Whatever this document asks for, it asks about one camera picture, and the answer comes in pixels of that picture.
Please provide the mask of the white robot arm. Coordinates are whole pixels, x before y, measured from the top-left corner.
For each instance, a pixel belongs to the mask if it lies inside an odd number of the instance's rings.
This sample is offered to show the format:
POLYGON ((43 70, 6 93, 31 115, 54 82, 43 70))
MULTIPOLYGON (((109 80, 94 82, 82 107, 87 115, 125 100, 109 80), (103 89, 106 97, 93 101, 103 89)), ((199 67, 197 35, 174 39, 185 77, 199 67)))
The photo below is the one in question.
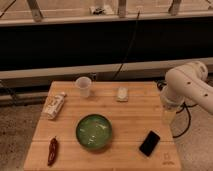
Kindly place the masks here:
POLYGON ((200 61, 189 62, 168 70, 166 85, 160 91, 162 122, 169 125, 178 108, 188 98, 213 114, 213 87, 206 83, 208 69, 200 61))

